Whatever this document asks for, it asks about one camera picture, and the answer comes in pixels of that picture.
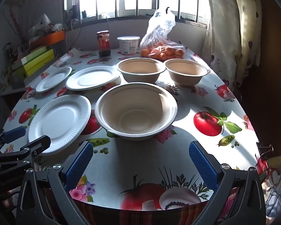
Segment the curtain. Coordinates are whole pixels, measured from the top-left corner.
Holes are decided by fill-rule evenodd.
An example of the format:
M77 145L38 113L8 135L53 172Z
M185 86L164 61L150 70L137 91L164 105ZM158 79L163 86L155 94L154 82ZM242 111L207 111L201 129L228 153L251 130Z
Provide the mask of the curtain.
M209 0L202 58L231 90L259 66L261 0Z

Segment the beige paper bowl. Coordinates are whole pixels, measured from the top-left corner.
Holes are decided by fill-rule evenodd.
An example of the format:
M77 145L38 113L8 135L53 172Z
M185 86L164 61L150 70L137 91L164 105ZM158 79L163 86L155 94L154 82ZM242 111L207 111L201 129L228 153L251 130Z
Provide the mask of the beige paper bowl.
M96 103L95 115L107 131L129 140L144 140L174 122L177 103L159 86L128 83L106 91Z
M162 62L154 59L129 58L120 61L117 69L129 83L144 82L153 84L166 68Z
M207 68L185 59L170 59L164 62L171 79L182 86L194 86L208 74Z

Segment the glass jar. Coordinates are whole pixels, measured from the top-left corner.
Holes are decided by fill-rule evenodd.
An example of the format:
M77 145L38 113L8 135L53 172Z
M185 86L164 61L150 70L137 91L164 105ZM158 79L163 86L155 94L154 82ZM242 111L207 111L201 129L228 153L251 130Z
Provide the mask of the glass jar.
M97 39L99 43L99 56L110 56L110 44L109 44L109 31L97 32Z

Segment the white paper plate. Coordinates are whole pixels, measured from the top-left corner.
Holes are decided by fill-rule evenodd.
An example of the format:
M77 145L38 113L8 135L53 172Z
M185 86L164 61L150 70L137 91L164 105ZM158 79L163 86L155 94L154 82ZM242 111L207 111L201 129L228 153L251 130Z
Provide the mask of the white paper plate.
M69 77L66 87L72 91L89 90L110 83L119 75L119 71L113 67L96 66L85 68Z
M28 140L48 135L51 145L42 155L55 154L71 144L85 128L91 113L90 101L81 95L66 95L44 105L33 118Z
M71 67L64 67L57 69L54 73L49 74L37 85L35 89L36 93L43 93L57 86L60 82L67 78L67 76L70 75L71 71Z

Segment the metal bolt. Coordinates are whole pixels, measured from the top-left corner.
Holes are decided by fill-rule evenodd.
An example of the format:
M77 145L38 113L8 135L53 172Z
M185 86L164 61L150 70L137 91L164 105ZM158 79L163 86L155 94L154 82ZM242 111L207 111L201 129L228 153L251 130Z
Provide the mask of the metal bolt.
M228 170L230 168L230 166L227 163L223 163L222 168L225 170Z
M250 171L251 171L252 173L255 173L255 172L257 172L257 169L256 169L255 167L250 167Z
M58 170L59 168L61 168L61 165L60 165L60 164L55 164L55 165L53 166L53 169L54 169L54 170Z
M26 173L32 173L32 168L28 168L27 170L26 170Z

